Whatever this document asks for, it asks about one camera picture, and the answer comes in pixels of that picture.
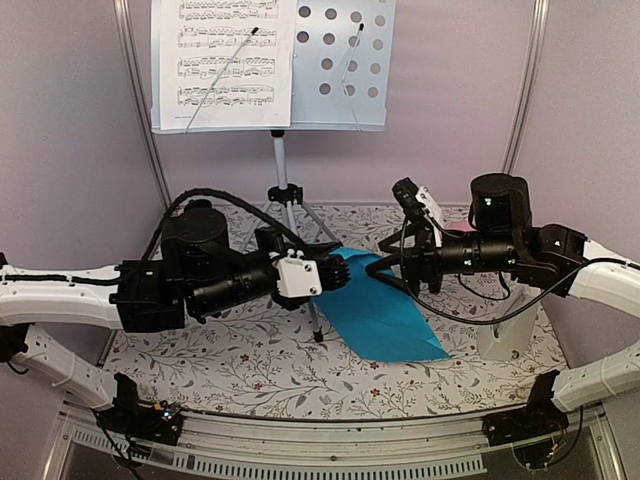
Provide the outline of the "blue sheet music page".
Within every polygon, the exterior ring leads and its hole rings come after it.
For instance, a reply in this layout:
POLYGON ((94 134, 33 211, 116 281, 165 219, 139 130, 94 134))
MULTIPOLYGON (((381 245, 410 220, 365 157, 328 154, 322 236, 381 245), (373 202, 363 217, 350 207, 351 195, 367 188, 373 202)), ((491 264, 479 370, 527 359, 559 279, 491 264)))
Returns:
POLYGON ((379 255, 345 247, 335 253, 347 262, 351 279, 314 304, 353 352, 383 363, 450 358, 413 300, 367 275, 366 267, 379 255))

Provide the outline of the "white perforated music stand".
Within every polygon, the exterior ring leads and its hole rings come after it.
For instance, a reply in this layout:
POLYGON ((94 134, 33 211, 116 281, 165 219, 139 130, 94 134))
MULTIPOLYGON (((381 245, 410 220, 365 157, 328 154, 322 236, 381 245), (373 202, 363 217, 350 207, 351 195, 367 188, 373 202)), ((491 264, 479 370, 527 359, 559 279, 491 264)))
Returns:
POLYGON ((393 28, 392 1, 295 1, 292 118, 271 135, 277 185, 269 201, 286 226, 304 206, 287 178, 285 135, 292 130, 380 132, 386 123, 393 28))

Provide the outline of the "white sheet music page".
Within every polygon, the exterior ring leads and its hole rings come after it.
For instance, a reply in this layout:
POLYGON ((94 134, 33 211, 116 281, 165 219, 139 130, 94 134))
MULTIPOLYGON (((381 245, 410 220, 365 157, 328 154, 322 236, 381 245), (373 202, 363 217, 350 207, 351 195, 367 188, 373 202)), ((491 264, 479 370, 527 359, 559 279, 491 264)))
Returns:
POLYGON ((160 134, 288 127, 295 1, 154 1, 152 128, 160 134))

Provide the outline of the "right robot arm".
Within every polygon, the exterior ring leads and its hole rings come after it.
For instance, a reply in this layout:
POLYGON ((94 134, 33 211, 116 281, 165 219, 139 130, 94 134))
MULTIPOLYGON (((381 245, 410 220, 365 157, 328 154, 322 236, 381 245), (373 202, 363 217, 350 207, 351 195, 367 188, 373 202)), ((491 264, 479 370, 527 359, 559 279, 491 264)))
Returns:
POLYGON ((605 330, 608 320, 639 318, 638 261, 567 226, 534 226, 522 177, 489 173, 473 179, 470 190, 470 227, 451 229, 427 188, 409 178, 397 181, 392 194, 403 224, 380 242, 385 256, 367 266, 367 274, 431 313, 466 325, 472 319, 439 312, 421 299, 421 289, 437 294, 445 277, 479 273, 508 274, 533 289, 532 299, 486 326, 511 322, 550 295, 584 303, 564 310, 569 324, 561 328, 560 342, 569 350, 570 366, 536 378, 528 406, 517 415, 524 435, 539 435, 556 413, 638 389, 638 327, 629 337, 623 337, 620 326, 605 330))

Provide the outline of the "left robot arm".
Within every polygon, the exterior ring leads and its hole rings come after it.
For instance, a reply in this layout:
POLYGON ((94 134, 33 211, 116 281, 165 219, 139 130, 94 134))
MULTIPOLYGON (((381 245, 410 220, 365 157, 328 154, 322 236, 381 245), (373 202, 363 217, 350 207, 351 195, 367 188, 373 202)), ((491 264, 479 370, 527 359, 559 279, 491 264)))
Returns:
POLYGON ((38 272, 1 267, 1 359, 47 375, 128 434, 148 426, 136 383, 92 366, 63 347, 47 324, 132 334, 182 329, 267 296, 294 310, 350 278, 337 244, 311 245, 268 215, 243 253, 229 242, 225 215, 207 194, 178 200, 138 260, 95 270, 38 272))

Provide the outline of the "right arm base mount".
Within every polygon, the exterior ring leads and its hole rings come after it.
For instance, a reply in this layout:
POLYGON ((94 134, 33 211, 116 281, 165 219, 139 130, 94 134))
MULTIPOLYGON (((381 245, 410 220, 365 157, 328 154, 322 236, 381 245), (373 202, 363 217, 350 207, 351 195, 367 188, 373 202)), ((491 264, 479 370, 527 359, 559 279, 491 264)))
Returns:
POLYGON ((569 420, 553 405, 524 406, 483 417, 482 432, 490 446, 510 446, 527 470, 548 468, 566 440, 569 420))

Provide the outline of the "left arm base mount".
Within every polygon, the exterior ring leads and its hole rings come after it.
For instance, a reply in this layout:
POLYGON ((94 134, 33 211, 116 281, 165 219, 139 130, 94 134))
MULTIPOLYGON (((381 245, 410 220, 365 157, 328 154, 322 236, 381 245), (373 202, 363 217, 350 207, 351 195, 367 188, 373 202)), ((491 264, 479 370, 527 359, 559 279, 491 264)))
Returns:
POLYGON ((154 405, 116 405, 98 411, 96 424, 107 431, 124 435, 127 440, 176 446, 184 417, 179 404, 161 401, 154 405))

